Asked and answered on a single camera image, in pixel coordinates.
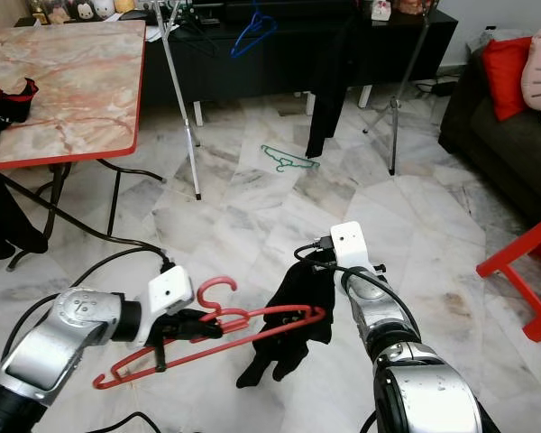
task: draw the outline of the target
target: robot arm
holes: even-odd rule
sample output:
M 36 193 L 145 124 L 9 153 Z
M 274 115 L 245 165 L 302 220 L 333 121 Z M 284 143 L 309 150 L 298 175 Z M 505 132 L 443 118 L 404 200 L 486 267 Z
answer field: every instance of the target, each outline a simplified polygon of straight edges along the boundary
M 463 377 L 421 343 L 416 323 L 408 318 L 410 313 L 389 295 L 391 288 L 369 262 L 359 224 L 334 226 L 331 238 L 337 266 L 354 271 L 336 271 L 335 285 L 348 295 L 359 335 L 373 362 L 378 431 L 498 432 Z
M 317 245 L 335 250 L 336 265 L 314 264 L 336 269 L 335 286 L 348 296 L 373 362 L 378 431 L 499 433 L 461 375 L 422 344 L 407 306 L 369 261 L 359 224 L 334 226 Z M 165 337 L 221 336 L 220 328 L 201 329 L 192 320 L 186 326 L 177 317 L 193 312 L 182 310 L 193 298 L 188 275 L 179 266 L 151 281 L 134 301 L 83 287 L 62 292 L 47 317 L 0 364 L 0 433 L 29 433 L 88 346 L 113 340 L 161 348 Z M 163 351 L 156 353 L 160 371 Z
M 54 402 L 88 346 L 109 340 L 147 345 L 194 299 L 186 271 L 176 266 L 134 301 L 123 294 L 70 288 L 47 317 L 0 364 L 0 433 L 27 433 Z

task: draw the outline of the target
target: marble floor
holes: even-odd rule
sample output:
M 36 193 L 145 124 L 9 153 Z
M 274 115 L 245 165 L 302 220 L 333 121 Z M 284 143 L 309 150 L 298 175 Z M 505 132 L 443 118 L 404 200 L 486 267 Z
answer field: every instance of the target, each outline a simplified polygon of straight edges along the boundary
M 203 104 L 200 202 L 176 111 L 143 110 L 138 151 L 114 163 L 154 170 L 169 181 L 124 176 L 115 233 L 165 248 L 195 285 L 231 275 L 238 291 L 221 288 L 211 296 L 250 309 L 278 288 L 297 246 L 357 220 L 371 259 L 386 263 L 390 284 L 417 317 L 424 341 L 461 372 L 501 431 L 541 432 L 541 343 L 521 331 L 532 313 L 504 278 L 484 281 L 474 271 L 525 223 L 472 166 L 437 144 L 445 98 L 409 92 L 400 116 L 398 175 L 391 178 L 381 157 L 389 119 L 362 134 L 389 95 L 390 88 L 374 88 L 360 110 L 358 94 L 350 92 L 335 137 L 317 159 L 320 168 L 283 173 L 260 146 L 304 154 L 310 125 L 304 100 L 286 95 Z M 11 176 L 36 187 L 48 173 L 38 168 Z M 79 163 L 60 206 L 102 229 L 112 179 L 97 163 Z M 31 220 L 43 224 L 45 211 L 17 198 Z M 15 272 L 0 262 L 0 352 L 14 321 L 35 300 L 123 249 L 59 220 L 46 254 L 28 257 Z M 131 298 L 159 265 L 152 253 L 134 254 L 86 284 Z M 541 294 L 541 263 L 521 259 L 518 268 Z M 122 344 L 91 348 L 34 431 L 81 433 L 142 410 L 163 433 L 357 433 L 373 409 L 371 363 L 341 294 L 333 335 L 330 345 L 310 343 L 309 356 L 282 382 L 267 374 L 257 388 L 241 390 L 234 382 L 251 360 L 250 345 L 108 391 L 94 390 L 91 382 L 128 350 Z M 190 353 L 189 346 L 172 345 L 169 354 Z M 119 431 L 150 429 L 136 420 Z

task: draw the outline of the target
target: tripod stand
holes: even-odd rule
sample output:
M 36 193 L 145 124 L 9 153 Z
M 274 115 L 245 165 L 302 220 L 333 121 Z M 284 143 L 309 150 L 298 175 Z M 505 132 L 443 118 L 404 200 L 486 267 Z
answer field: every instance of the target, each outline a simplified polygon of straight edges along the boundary
M 192 170 L 192 180 L 195 184 L 195 195 L 197 197 L 197 200 L 200 200 L 200 188 L 198 186 L 198 175 L 197 175 L 197 162 L 195 160 L 195 153 L 193 149 L 194 143 L 196 143 L 196 146 L 198 147 L 200 146 L 200 142 L 196 138 L 194 131 L 192 130 L 192 127 L 190 126 L 190 122 L 188 120 L 187 109 L 184 107 L 184 100 L 182 99 L 182 93 L 180 92 L 179 79 L 177 77 L 177 71 L 174 68 L 174 61 L 172 60 L 172 53 L 170 52 L 170 45 L 169 45 L 170 29 L 172 28 L 172 24 L 174 24 L 174 19 L 177 16 L 177 11 L 179 9 L 180 1 L 177 1 L 175 3 L 174 8 L 172 9 L 172 14 L 170 15 L 169 22 L 166 25 L 162 20 L 159 0 L 153 0 L 152 3 L 154 5 L 154 12 L 156 13 L 156 20 L 159 25 L 160 38 L 162 39 L 162 45 L 164 47 L 164 54 L 166 56 L 166 61 L 169 64 L 170 76 L 172 77 L 172 84 L 174 85 L 174 91 L 177 94 L 180 114 L 182 115 L 182 120 L 184 121 L 184 129 L 187 136 L 188 158 L 190 159 L 190 169 Z
M 425 43 L 426 34 L 429 31 L 429 27 L 431 25 L 431 16 L 433 12 L 436 10 L 436 7 L 438 5 L 438 0 L 430 0 L 430 5 L 427 5 L 426 0 L 423 0 L 423 29 L 421 30 L 421 34 L 418 37 L 417 44 L 415 45 L 415 49 L 413 50 L 413 55 L 411 56 L 410 60 L 408 61 L 407 69 L 405 70 L 405 75 L 403 75 L 403 79 L 400 82 L 399 90 L 397 93 L 390 97 L 390 101 L 387 104 L 387 106 L 379 113 L 375 121 L 371 125 L 367 125 L 365 129 L 362 130 L 364 134 L 367 134 L 373 126 L 375 126 L 378 122 L 382 120 L 382 118 L 387 115 L 387 111 L 391 110 L 392 112 L 392 130 L 393 130 L 393 141 L 389 150 L 389 174 L 393 176 L 395 174 L 395 164 L 397 161 L 397 134 L 399 129 L 399 109 L 400 109 L 400 99 L 403 96 L 403 93 L 405 92 L 405 87 L 407 86 L 408 79 L 411 76 L 411 73 L 413 72 L 413 68 L 415 68 L 415 63 L 417 63 L 418 55 L 421 52 L 421 49 L 423 48 L 423 44 Z

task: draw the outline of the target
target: red chair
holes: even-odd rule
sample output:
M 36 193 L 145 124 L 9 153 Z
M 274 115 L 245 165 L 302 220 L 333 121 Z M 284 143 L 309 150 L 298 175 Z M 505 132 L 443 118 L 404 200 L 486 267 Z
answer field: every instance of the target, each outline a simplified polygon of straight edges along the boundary
M 520 256 L 532 253 L 541 258 L 541 222 L 517 240 L 495 253 L 491 258 L 477 266 L 477 273 L 483 278 L 495 271 L 503 272 L 511 284 L 523 295 L 535 311 L 535 318 L 523 327 L 523 332 L 533 341 L 541 341 L 541 299 L 515 271 L 511 264 Z

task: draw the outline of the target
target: red pillow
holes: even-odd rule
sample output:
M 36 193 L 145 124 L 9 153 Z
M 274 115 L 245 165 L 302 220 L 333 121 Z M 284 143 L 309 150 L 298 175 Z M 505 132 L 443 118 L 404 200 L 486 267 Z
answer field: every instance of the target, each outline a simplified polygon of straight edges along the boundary
M 521 93 L 521 75 L 527 64 L 531 38 L 491 41 L 482 54 L 495 102 L 495 116 L 501 121 L 527 110 Z

